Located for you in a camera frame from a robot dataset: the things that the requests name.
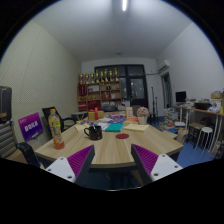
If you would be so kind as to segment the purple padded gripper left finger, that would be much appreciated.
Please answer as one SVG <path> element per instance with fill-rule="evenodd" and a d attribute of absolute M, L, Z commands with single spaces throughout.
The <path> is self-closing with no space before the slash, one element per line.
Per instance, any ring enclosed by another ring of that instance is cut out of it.
<path fill-rule="evenodd" d="M 94 146 L 90 145 L 68 158 L 59 157 L 47 167 L 46 170 L 56 176 L 84 187 L 94 156 Z"/>

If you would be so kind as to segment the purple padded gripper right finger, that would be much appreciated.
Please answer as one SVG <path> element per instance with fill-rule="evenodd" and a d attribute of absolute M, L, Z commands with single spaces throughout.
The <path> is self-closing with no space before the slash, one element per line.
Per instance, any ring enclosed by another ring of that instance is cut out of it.
<path fill-rule="evenodd" d="M 135 144 L 131 145 L 131 155 L 144 185 L 182 169 L 182 167 L 168 155 L 157 155 Z"/>

